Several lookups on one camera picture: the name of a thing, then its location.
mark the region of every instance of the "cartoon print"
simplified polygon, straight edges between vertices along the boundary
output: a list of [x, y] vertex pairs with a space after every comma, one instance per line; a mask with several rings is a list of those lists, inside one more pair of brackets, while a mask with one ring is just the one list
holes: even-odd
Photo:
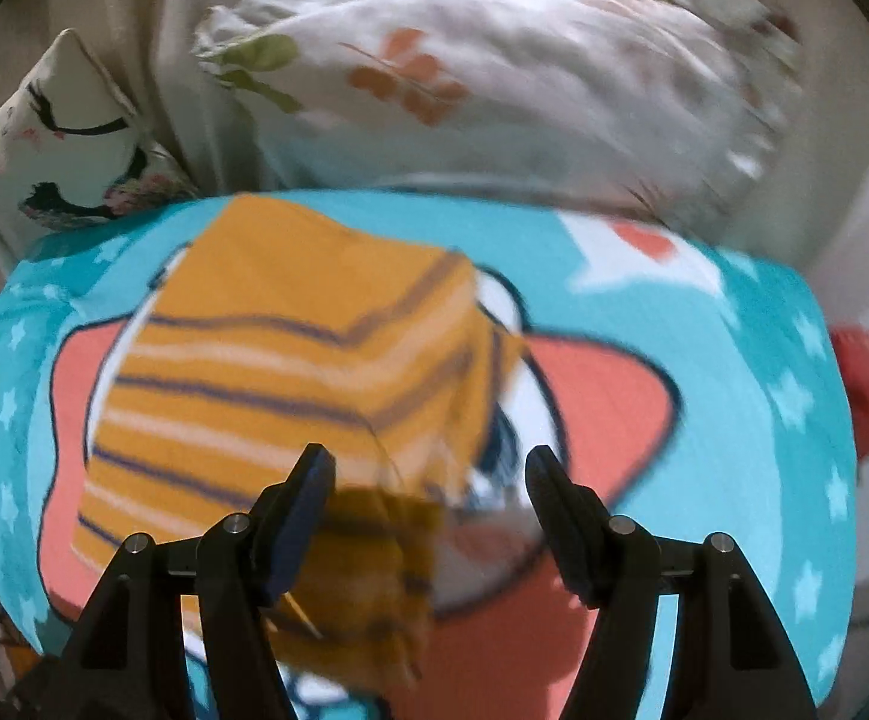
[[[52, 103], [36, 82], [26, 87], [30, 95], [30, 107], [38, 117], [38, 121], [52, 133], [54, 137], [63, 140], [68, 135], [79, 137], [100, 137], [128, 130], [130, 124], [124, 117], [117, 117], [106, 124], [97, 127], [62, 127], [54, 117]], [[18, 135], [19, 139], [29, 141], [36, 151], [41, 150], [37, 131], [28, 127]], [[172, 180], [164, 175], [154, 173], [145, 176], [148, 170], [148, 153], [135, 143], [129, 146], [131, 160], [124, 172], [109, 185], [102, 200], [97, 205], [78, 205], [66, 199], [61, 186], [55, 181], [39, 181], [31, 188], [31, 194], [22, 201], [20, 210], [38, 223], [52, 228], [73, 228], [88, 224], [100, 223], [103, 220], [114, 220], [125, 214], [154, 208], [164, 204], [172, 196], [188, 196], [190, 193], [174, 186]], [[121, 150], [121, 145], [112, 147], [114, 153]]]
[[[628, 238], [634, 242], [625, 245], [658, 250], [656, 241]], [[71, 549], [100, 410], [159, 286], [183, 256], [182, 250], [166, 264], [133, 316], [78, 328], [55, 361], [58, 458], [44, 509], [39, 569], [54, 610], [70, 620], [103, 570]], [[610, 503], [658, 457], [677, 419], [676, 389], [650, 362], [592, 338], [534, 327], [517, 290], [500, 274], [481, 274], [479, 298], [496, 322], [524, 335], [527, 355], [471, 470], [467, 504], [450, 516], [433, 589], [440, 620], [425, 678], [416, 692], [390, 697], [394, 717], [404, 720], [485, 717], [489, 706], [498, 718], [524, 715], [532, 707], [537, 711], [531, 716], [542, 716], [548, 704], [559, 712], [561, 701], [554, 696], [570, 688], [594, 615], [572, 608], [556, 586], [551, 559], [541, 554], [542, 534], [524, 487], [524, 457], [534, 445], [550, 445], [575, 481], [596, 488]], [[186, 635], [188, 651], [203, 658], [195, 639]], [[549, 653], [543, 673], [535, 656], [539, 645]], [[328, 690], [322, 680], [295, 674], [289, 682], [308, 717], [351, 704], [346, 691], [330, 685]], [[308, 693], [317, 701], [308, 702]]]
[[701, 250], [663, 231], [622, 220], [559, 214], [585, 264], [572, 275], [572, 293], [618, 290], [632, 282], [680, 284], [722, 298], [721, 271]]
[[28, 93], [31, 95], [31, 110], [35, 112], [38, 121], [44, 124], [46, 129], [54, 133], [54, 136], [59, 140], [65, 138], [65, 135], [108, 135], [111, 132], [118, 132], [121, 129], [128, 128], [128, 122], [124, 121], [124, 117], [118, 117], [114, 121], [107, 124], [100, 124], [98, 127], [87, 127], [83, 129], [72, 129], [69, 127], [60, 127], [54, 121], [54, 113], [52, 104], [41, 91], [37, 82], [32, 81], [28, 84]]

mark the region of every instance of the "metal screw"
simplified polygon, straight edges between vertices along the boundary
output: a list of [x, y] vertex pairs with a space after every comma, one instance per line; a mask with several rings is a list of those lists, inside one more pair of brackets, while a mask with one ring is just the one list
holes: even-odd
[[718, 552], [730, 552], [735, 548], [735, 543], [727, 533], [712, 533], [711, 546]]
[[148, 536], [147, 533], [131, 533], [131, 536], [124, 539], [124, 549], [132, 555], [137, 555], [138, 552], [148, 549], [150, 543], [151, 536]]
[[616, 517], [611, 517], [608, 520], [608, 527], [617, 533], [618, 536], [630, 536], [631, 533], [637, 530], [638, 524], [631, 517], [618, 514]]
[[248, 529], [251, 524], [251, 517], [247, 514], [228, 514], [224, 519], [224, 530], [228, 533], [241, 533]]

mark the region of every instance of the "cartoon character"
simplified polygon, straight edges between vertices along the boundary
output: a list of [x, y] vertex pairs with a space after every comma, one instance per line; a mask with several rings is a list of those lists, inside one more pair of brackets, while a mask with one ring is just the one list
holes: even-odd
[[[182, 188], [172, 186], [172, 182], [164, 175], [153, 173], [145, 177], [148, 170], [148, 153], [137, 143], [137, 134], [133, 132], [124, 116], [116, 117], [110, 122], [96, 127], [62, 127], [55, 119], [52, 102], [47, 98], [36, 82], [26, 87], [30, 96], [30, 107], [38, 117], [42, 126], [55, 138], [63, 140], [67, 136], [78, 138], [105, 138], [101, 151], [91, 151], [92, 159], [108, 162], [111, 159], [124, 159], [130, 154], [130, 160], [124, 172], [111, 181], [107, 189], [97, 194], [102, 200], [97, 205], [80, 205], [68, 197], [82, 196], [84, 187], [77, 181], [66, 191], [58, 181], [39, 181], [32, 186], [31, 194], [20, 204], [20, 210], [32, 220], [44, 223], [49, 227], [78, 227], [86, 224], [100, 223], [103, 220], [114, 220], [132, 211], [145, 210], [161, 205], [167, 199], [167, 194], [188, 194]], [[40, 150], [37, 131], [28, 127], [18, 135], [19, 139], [28, 140], [33, 148]]]
[[[669, 253], [653, 239], [637, 242], [652, 263]], [[49, 600], [70, 620], [104, 568], [71, 548], [101, 408], [153, 310], [159, 286], [183, 256], [182, 250], [170, 259], [132, 316], [78, 328], [55, 361], [58, 459], [44, 510], [39, 567]], [[439, 619], [425, 675], [418, 690], [389, 697], [396, 718], [491, 720], [559, 712], [594, 615], [570, 603], [551, 559], [543, 555], [524, 485], [524, 458], [535, 445], [551, 446], [572, 479], [610, 503], [658, 457], [677, 421], [675, 386], [651, 362], [594, 338], [536, 327], [502, 274], [482, 271], [479, 298], [496, 322], [524, 335], [527, 354], [495, 410], [490, 439], [471, 471], [466, 504], [450, 514], [438, 554], [433, 603]], [[188, 653], [203, 659], [196, 637], [186, 635], [186, 645]], [[546, 656], [538, 659], [538, 651]], [[292, 675], [290, 681], [297, 700], [311, 709], [308, 716], [351, 700], [336, 686], [321, 689], [324, 680]], [[317, 704], [309, 696], [331, 698]]]

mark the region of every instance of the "navy blue stripe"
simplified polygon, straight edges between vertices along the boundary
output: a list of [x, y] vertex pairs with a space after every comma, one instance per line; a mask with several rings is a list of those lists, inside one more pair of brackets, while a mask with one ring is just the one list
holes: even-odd
[[436, 396], [447, 382], [466, 373], [473, 360], [471, 349], [466, 347], [443, 360], [428, 375], [428, 378], [423, 379], [414, 389], [372, 415], [371, 426], [376, 430], [386, 430], [407, 419]]
[[111, 546], [119, 547], [121, 546], [121, 541], [124, 541], [123, 538], [117, 538], [111, 533], [108, 533], [104, 528], [98, 525], [97, 522], [92, 522], [92, 520], [85, 517], [84, 514], [78, 514], [77, 521], [94, 533], [97, 538], [100, 538], [102, 541], [107, 541]]
[[235, 314], [231, 317], [166, 317], [164, 314], [151, 314], [148, 322], [159, 327], [184, 327], [191, 330], [233, 330], [248, 327], [281, 330], [313, 338], [316, 341], [332, 343], [335, 346], [359, 346], [384, 324], [406, 317], [417, 309], [461, 262], [463, 259], [455, 252], [447, 252], [395, 303], [370, 314], [364, 314], [342, 332], [311, 322], [303, 322], [301, 319], [272, 317], [266, 314]]
[[151, 479], [157, 479], [159, 482], [166, 482], [169, 485], [176, 485], [179, 488], [191, 490], [192, 493], [198, 493], [218, 503], [228, 504], [241, 512], [249, 512], [254, 504], [253, 499], [247, 498], [241, 493], [236, 493], [234, 490], [225, 490], [225, 488], [216, 487], [207, 482], [202, 482], [193, 476], [187, 476], [176, 471], [156, 469], [156, 467], [150, 466], [142, 460], [119, 455], [116, 452], [109, 452], [99, 446], [95, 447], [95, 459], [112, 466], [117, 466], [120, 469], [143, 474]]
[[178, 382], [156, 379], [151, 376], [119, 376], [118, 383], [124, 386], [136, 386], [139, 389], [154, 389], [159, 392], [173, 392], [179, 395], [201, 395], [212, 400], [234, 403], [239, 406], [250, 406], [267, 412], [282, 413], [299, 418], [327, 419], [342, 425], [359, 426], [364, 424], [364, 417], [348, 409], [339, 409], [322, 403], [312, 403], [305, 400], [279, 398], [273, 395], [261, 395], [256, 392], [228, 389], [226, 386], [214, 386], [202, 382]]
[[487, 413], [494, 413], [497, 408], [498, 400], [500, 400], [501, 389], [501, 355], [500, 355], [500, 332], [498, 327], [491, 328], [491, 389], [488, 392], [488, 410]]

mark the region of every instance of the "white pillow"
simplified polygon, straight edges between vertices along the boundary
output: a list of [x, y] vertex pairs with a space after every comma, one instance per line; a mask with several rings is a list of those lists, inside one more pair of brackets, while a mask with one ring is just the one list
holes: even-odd
[[681, 229], [764, 173], [798, 88], [797, 44], [756, 0], [243, 0], [212, 9], [194, 53], [281, 187]]
[[0, 108], [0, 237], [16, 258], [49, 230], [191, 196], [191, 181], [71, 29]]

